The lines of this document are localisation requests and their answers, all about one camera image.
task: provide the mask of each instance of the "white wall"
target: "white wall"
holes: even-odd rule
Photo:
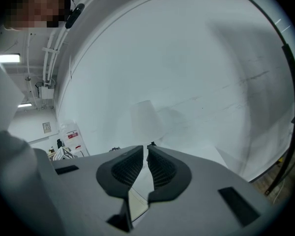
[[[50,122],[50,133],[44,133],[43,123]],[[11,135],[27,141],[33,148],[48,152],[51,146],[57,149],[58,127],[53,110],[30,110],[17,112],[8,131]]]
[[[56,91],[59,122],[77,122],[90,154],[137,144],[129,107],[144,100],[168,130],[157,145],[215,146],[247,180],[284,153],[292,80],[279,37],[250,2],[116,0],[120,9],[100,18],[109,1],[94,1],[71,30]]]

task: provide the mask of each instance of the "person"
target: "person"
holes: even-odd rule
[[[3,0],[0,26],[7,30],[58,27],[70,15],[71,0]]]

